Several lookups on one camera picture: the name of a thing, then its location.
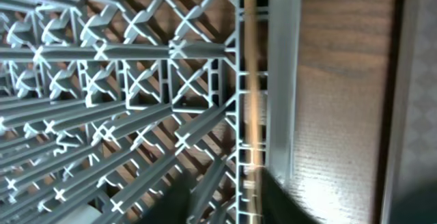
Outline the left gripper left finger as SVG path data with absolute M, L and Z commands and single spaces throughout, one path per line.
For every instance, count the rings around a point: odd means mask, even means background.
M 193 203 L 191 188 L 194 185 L 193 175 L 184 171 L 135 224 L 186 224 Z

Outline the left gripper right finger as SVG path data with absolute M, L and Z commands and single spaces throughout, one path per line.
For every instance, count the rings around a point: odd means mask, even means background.
M 277 183 L 267 169 L 261 170 L 263 224 L 318 224 Z

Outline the wooden chopstick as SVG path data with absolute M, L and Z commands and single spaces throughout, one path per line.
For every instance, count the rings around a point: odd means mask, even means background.
M 262 222 L 262 201 L 261 183 L 259 166 L 262 163 L 262 153 L 260 152 L 259 130 L 259 79 L 257 76 L 257 0 L 244 0 L 244 58 L 248 76 L 248 124 L 247 141 L 252 150 L 252 164 L 250 167 L 249 180 L 254 183 L 254 187 L 249 190 L 249 195 L 253 198 L 249 205 L 249 210 L 254 214 L 253 223 Z

